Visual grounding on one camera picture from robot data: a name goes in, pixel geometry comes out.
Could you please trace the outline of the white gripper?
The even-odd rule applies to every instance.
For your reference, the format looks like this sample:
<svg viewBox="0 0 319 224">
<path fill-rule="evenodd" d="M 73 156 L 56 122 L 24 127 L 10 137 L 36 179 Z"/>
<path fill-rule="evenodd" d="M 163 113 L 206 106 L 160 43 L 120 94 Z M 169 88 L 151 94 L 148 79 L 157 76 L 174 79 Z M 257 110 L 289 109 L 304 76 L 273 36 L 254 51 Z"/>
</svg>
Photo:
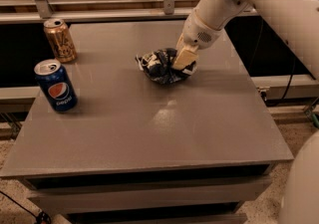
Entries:
<svg viewBox="0 0 319 224">
<path fill-rule="evenodd" d="M 171 67 L 175 70 L 183 70 L 198 58 L 196 49 L 183 47 L 184 44 L 198 46 L 200 49 L 209 48 L 221 35 L 220 30 L 214 30 L 202 22 L 195 9 L 191 11 L 184 22 L 182 33 L 176 43 L 177 55 Z"/>
</svg>

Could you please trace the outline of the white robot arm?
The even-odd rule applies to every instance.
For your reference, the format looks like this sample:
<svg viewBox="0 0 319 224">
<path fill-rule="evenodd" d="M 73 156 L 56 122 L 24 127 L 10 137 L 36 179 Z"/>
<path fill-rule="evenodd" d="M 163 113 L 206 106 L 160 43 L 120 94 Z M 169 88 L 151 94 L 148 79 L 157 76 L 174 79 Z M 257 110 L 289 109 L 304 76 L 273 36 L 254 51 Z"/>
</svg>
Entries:
<svg viewBox="0 0 319 224">
<path fill-rule="evenodd" d="M 319 77 L 319 0 L 200 0 L 185 21 L 172 67 L 183 70 L 247 6 Z M 281 201 L 278 224 L 319 224 L 319 131 L 297 153 Z"/>
</svg>

